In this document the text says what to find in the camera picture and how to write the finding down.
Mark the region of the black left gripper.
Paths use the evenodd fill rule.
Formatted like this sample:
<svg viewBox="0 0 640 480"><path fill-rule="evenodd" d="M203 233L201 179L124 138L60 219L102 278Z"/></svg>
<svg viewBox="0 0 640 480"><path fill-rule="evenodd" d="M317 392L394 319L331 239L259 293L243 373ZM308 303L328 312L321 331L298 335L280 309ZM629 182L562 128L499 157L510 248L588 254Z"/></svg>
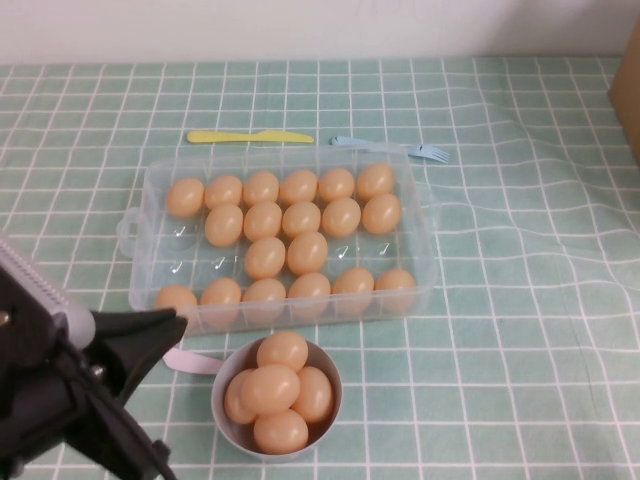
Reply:
<svg viewBox="0 0 640 480"><path fill-rule="evenodd" d="M173 308L92 312L92 366L126 403L183 337L188 320ZM65 443L108 471L158 471L157 444L75 358L61 354L37 368L1 369L1 469L19 471Z"/></svg>

